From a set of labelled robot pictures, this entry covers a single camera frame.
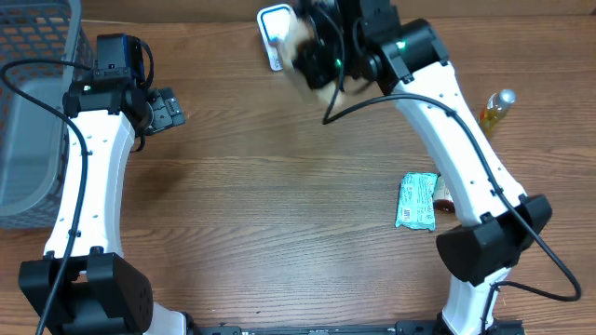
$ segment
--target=yellow liquid bottle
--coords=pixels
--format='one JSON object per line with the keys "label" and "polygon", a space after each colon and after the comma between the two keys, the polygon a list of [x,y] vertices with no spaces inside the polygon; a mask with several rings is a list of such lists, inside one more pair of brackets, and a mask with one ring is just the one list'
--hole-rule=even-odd
{"label": "yellow liquid bottle", "polygon": [[488,100],[488,104],[482,110],[478,119],[482,132],[484,132],[487,139],[493,136],[494,127],[505,118],[515,100],[515,92],[511,89],[503,89]]}

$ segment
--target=bottle cap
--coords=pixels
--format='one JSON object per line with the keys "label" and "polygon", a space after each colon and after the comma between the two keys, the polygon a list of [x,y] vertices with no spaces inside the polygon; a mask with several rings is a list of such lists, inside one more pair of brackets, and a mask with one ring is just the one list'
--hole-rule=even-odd
{"label": "bottle cap", "polygon": [[503,89],[498,96],[498,105],[501,107],[511,107],[515,103],[515,92],[511,89]]}

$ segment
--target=gray basket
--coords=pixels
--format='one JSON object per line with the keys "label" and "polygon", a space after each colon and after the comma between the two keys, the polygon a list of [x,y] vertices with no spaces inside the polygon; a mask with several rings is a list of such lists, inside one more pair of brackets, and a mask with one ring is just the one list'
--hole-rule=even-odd
{"label": "gray basket", "polygon": [[[79,0],[2,0],[0,66],[48,58],[91,66]],[[61,110],[62,95],[81,72],[26,64],[8,72],[26,93]],[[0,84],[0,228],[52,226],[60,208],[68,154],[60,119]]]}

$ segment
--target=teal packet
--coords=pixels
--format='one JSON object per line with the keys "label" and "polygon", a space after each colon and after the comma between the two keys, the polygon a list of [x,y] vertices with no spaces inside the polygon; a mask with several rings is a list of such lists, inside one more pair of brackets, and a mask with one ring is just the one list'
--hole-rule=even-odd
{"label": "teal packet", "polygon": [[395,226],[435,230],[435,209],[432,195],[437,178],[434,173],[408,172],[401,180],[398,215]]}

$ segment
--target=wooden table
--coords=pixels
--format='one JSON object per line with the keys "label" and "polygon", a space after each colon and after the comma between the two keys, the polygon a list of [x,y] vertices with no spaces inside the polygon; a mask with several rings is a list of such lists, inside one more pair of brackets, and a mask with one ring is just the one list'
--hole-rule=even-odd
{"label": "wooden table", "polygon": [[[513,288],[496,315],[528,333],[596,331],[596,18],[433,20],[470,107],[495,91],[519,95],[493,140],[529,194],[547,194],[542,234],[584,288],[578,303]],[[146,40],[158,87],[172,86],[188,121],[148,139],[127,167],[122,240],[156,300],[200,325],[351,325],[434,318],[449,273],[435,247],[456,226],[440,214],[430,234],[394,227],[400,179],[435,171],[391,105],[324,127],[264,60],[256,25],[84,25],[90,38]],[[379,95],[371,89],[355,102]],[[21,261],[38,259],[48,229],[0,232],[0,333],[38,321],[17,286]],[[571,292],[536,246],[512,279]]]}

